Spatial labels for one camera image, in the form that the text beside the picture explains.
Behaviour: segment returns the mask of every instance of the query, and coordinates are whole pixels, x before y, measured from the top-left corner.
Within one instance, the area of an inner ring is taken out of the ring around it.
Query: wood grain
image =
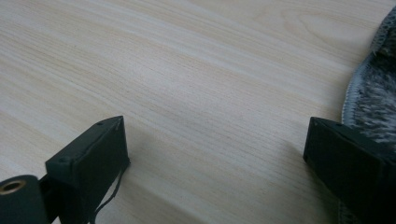
[[[97,223],[335,223],[302,159],[391,0],[0,1],[0,179],[123,115]]]

